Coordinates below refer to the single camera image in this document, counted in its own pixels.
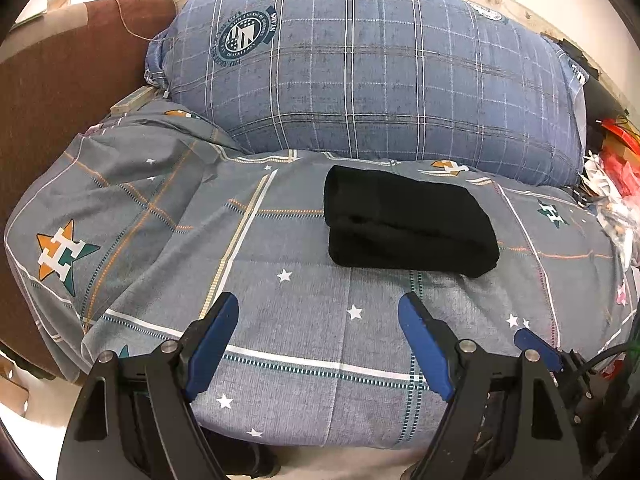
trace floor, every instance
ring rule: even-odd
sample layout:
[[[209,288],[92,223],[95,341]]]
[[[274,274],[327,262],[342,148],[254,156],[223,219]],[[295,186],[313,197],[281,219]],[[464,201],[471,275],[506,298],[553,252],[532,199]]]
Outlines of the floor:
[[[69,1],[74,4],[89,0]],[[495,0],[494,3],[502,6],[503,11],[509,2],[517,2],[517,12],[529,16],[527,20],[532,14],[539,16],[580,46],[609,77],[632,116],[636,115],[636,110],[640,110],[640,50],[607,0]],[[47,0],[31,0],[21,18],[46,7]],[[54,480],[64,428],[79,389],[61,380],[39,381],[26,372],[19,374],[30,390],[26,416],[15,415],[1,404],[0,416],[43,479]],[[277,478],[395,480],[422,452],[424,450],[281,448],[277,453],[284,466]]]

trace folded towel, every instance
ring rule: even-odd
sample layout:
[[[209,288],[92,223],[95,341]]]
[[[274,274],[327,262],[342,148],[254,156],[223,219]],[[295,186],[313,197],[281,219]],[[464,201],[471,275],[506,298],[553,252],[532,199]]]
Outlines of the folded towel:
[[[500,257],[489,217],[451,184],[334,166],[324,182],[324,220],[329,256],[340,266],[477,278]]]

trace brown cushion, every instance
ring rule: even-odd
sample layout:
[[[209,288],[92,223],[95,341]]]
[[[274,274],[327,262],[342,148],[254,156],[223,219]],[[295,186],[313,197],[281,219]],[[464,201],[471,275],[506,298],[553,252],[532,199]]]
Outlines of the brown cushion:
[[[152,38],[175,17],[172,0],[118,0],[129,30]],[[21,195],[60,156],[76,133],[109,113],[111,105],[144,84],[148,41],[129,34],[115,0],[98,0],[68,12],[73,25],[46,23],[18,28],[0,46],[0,230]],[[0,341],[36,366],[60,376],[0,256]]]

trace red bag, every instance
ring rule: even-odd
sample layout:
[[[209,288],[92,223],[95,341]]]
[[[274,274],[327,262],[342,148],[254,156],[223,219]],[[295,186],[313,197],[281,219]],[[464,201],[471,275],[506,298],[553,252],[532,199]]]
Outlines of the red bag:
[[[600,153],[602,168],[623,197],[640,196],[640,168],[604,148]]]

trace white star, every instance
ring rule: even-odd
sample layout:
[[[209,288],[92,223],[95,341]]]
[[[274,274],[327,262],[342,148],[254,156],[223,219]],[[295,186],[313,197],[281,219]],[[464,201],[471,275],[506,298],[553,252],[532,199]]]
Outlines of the white star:
[[[280,283],[282,283],[282,282],[290,282],[291,281],[291,273],[287,272],[284,269],[282,269],[282,272],[280,274],[276,274],[276,276],[278,278],[280,278]]]
[[[220,408],[229,408],[231,409],[231,401],[233,399],[227,399],[225,394],[222,394],[222,397],[216,399],[220,403]]]
[[[355,305],[351,305],[351,308],[349,310],[347,310],[347,312],[350,314],[351,319],[362,319],[362,317],[360,316],[360,313],[362,312],[361,308],[356,308]]]

